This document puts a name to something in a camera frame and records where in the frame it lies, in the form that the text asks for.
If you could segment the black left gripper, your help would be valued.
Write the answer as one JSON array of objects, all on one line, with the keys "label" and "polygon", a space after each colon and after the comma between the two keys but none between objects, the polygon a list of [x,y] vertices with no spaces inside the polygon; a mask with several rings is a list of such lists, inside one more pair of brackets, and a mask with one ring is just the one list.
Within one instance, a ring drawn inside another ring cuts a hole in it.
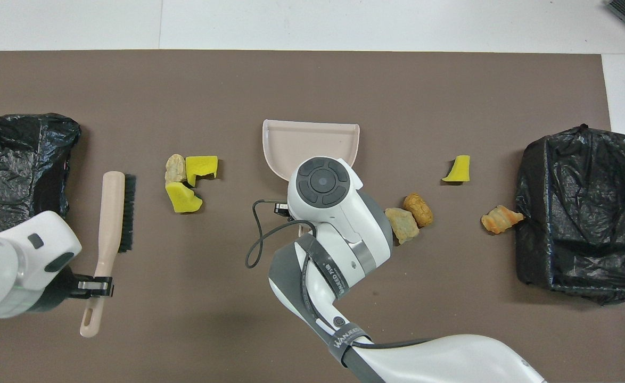
[{"label": "black left gripper", "polygon": [[70,298],[110,297],[113,296],[113,291],[113,277],[74,274],[71,267],[66,266],[45,287],[31,311],[53,310]]}]

